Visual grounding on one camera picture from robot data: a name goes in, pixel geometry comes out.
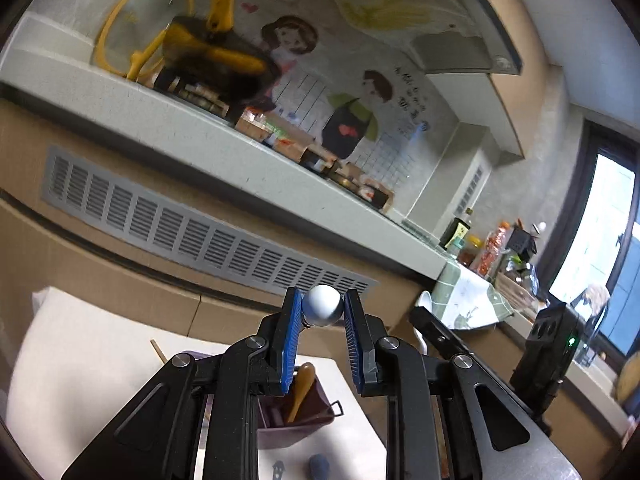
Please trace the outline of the wooden spoon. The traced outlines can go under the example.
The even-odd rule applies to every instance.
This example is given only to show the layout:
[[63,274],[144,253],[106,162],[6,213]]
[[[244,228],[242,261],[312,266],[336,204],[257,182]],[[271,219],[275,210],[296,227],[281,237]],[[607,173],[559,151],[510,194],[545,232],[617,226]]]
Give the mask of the wooden spoon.
[[316,369],[314,364],[306,362],[297,369],[294,374],[292,386],[288,392],[288,410],[286,411],[285,423],[292,425],[295,422],[297,413],[302,406],[307,394],[316,380]]

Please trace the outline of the wooden chopstick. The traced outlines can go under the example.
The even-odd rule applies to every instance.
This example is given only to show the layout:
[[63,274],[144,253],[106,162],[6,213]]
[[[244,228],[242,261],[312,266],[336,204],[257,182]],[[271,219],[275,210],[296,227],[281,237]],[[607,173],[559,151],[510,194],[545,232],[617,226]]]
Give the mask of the wooden chopstick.
[[160,362],[162,362],[163,364],[166,364],[167,358],[164,355],[164,352],[162,351],[162,349],[160,348],[158,343],[155,341],[155,339],[150,339],[150,344],[151,344],[152,348],[154,349],[156,355],[160,359]]

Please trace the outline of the purple utensil caddy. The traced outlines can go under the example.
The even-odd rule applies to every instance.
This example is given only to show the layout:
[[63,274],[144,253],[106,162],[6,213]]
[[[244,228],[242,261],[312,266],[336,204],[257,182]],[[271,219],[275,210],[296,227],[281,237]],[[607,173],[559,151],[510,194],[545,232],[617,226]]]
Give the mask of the purple utensil caddy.
[[195,361],[195,396],[209,414],[198,436],[203,456],[250,456],[288,448],[343,414],[326,400],[307,362],[290,366],[282,377],[267,362],[267,351],[235,344],[220,356],[183,352]]

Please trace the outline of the black knife block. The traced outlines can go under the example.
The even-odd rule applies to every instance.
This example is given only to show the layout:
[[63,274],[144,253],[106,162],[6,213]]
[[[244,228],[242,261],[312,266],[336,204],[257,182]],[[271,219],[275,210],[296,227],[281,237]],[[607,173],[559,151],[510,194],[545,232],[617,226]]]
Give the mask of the black knife block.
[[537,235],[526,231],[523,221],[518,219],[512,226],[506,248],[512,250],[521,262],[529,262],[537,253]]

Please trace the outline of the green checked towel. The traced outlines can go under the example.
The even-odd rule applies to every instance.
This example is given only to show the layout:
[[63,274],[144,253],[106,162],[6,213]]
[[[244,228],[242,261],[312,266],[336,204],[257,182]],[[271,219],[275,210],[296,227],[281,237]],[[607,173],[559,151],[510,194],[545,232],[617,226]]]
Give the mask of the green checked towel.
[[431,297],[431,312],[450,330],[495,325],[514,313],[494,286],[452,260],[440,272]]

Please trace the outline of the orange snack bag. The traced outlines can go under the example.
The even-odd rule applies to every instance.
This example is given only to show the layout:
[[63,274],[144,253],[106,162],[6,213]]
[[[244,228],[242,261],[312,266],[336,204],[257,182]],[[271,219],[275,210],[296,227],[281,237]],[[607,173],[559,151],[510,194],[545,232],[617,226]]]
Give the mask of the orange snack bag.
[[497,229],[488,234],[483,250],[478,254],[475,272],[485,280],[488,280],[491,268],[494,266],[504,244],[506,234],[509,233],[510,223],[501,221]]

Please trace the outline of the seasoning bottle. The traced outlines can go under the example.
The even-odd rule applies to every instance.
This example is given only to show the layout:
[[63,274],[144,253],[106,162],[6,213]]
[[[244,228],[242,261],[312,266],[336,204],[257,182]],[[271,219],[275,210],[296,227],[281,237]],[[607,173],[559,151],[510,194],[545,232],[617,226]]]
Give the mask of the seasoning bottle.
[[464,239],[471,229],[472,208],[466,208],[452,218],[439,239],[439,247],[447,254],[457,257],[464,246]]

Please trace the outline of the grey ventilation grille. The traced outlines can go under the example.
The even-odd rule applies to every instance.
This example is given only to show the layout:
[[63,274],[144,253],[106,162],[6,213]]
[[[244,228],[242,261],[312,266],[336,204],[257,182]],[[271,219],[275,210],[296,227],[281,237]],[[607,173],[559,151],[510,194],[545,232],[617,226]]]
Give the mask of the grey ventilation grille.
[[42,199],[89,226],[192,270],[282,295],[318,285],[365,295],[378,282],[296,252],[113,174],[59,146],[48,149]]

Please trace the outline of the white tablecloth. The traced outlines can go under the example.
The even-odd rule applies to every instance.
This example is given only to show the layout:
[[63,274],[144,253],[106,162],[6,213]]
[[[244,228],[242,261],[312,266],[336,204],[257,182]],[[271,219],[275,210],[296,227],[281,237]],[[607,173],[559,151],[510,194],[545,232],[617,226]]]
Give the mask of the white tablecloth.
[[[108,312],[54,287],[32,294],[35,317],[15,362],[6,408],[6,426],[35,470],[45,479],[66,468],[160,369],[150,344],[166,358],[181,351],[218,354],[220,342],[160,330]],[[367,420],[335,361],[306,354],[330,400],[344,415],[288,448],[259,454],[260,478],[273,466],[283,478],[303,479],[308,460],[322,454],[333,479],[382,479],[386,448]]]

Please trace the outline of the yellow rimmed glass lid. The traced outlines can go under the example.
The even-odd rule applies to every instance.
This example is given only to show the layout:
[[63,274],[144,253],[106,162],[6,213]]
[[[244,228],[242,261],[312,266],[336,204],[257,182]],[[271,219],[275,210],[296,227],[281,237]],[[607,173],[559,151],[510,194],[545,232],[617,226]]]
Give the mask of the yellow rimmed glass lid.
[[194,0],[118,0],[96,36],[93,64],[148,84],[162,68],[162,44],[170,22],[193,11]]

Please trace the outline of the yellow handled pan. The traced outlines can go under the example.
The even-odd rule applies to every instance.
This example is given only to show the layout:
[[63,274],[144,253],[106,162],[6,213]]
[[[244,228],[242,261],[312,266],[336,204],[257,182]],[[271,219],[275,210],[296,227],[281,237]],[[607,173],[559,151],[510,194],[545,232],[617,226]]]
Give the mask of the yellow handled pan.
[[178,93],[203,86],[226,105],[244,105],[281,77],[280,67],[234,31],[235,0],[209,3],[207,18],[179,15],[168,25],[154,88]]

